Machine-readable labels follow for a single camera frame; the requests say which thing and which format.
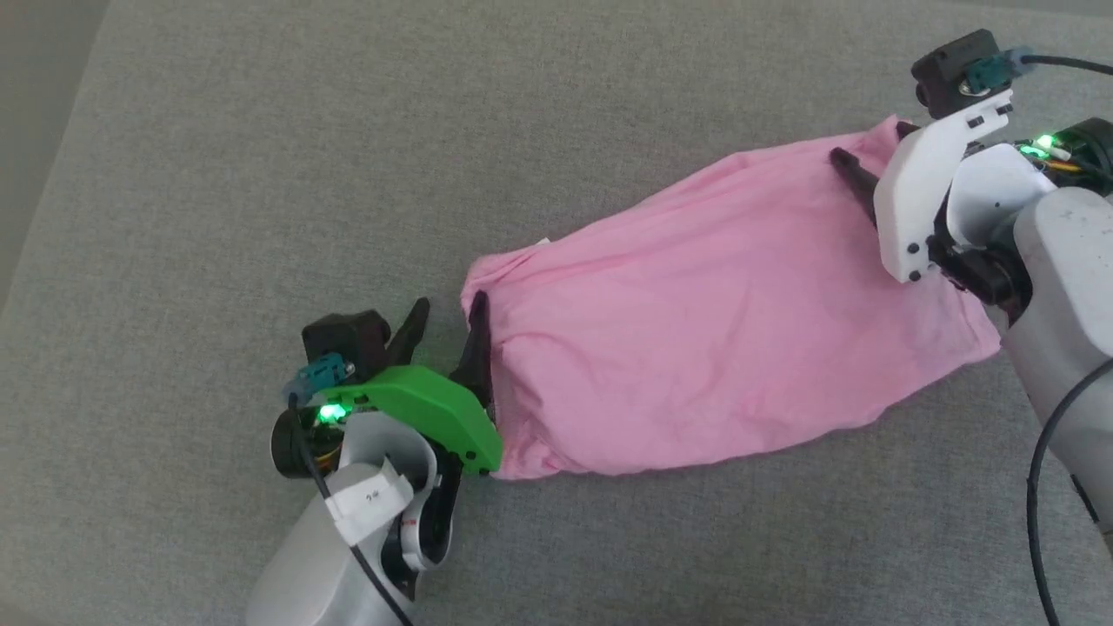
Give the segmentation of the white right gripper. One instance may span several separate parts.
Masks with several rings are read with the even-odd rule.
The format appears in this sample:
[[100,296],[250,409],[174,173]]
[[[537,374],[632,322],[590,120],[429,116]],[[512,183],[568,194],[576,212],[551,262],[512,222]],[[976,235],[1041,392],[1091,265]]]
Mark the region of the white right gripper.
[[1009,123],[1013,91],[1005,89],[981,102],[919,127],[899,120],[899,144],[880,178],[845,148],[830,151],[835,172],[878,229],[883,267],[898,282],[914,282],[930,268],[926,241],[949,194],[963,155],[971,143]]

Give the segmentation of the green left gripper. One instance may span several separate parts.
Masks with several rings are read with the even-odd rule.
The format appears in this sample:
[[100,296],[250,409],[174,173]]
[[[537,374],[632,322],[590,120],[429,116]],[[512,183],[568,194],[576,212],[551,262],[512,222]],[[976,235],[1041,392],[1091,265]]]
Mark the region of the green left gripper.
[[490,300],[477,290],[470,302],[469,333],[457,366],[449,376],[412,363],[423,340],[432,304],[417,299],[386,345],[388,369],[370,381],[347,388],[347,404],[375,408],[429,437],[456,454],[464,473],[494,473],[501,469],[503,440],[492,413],[490,376]]

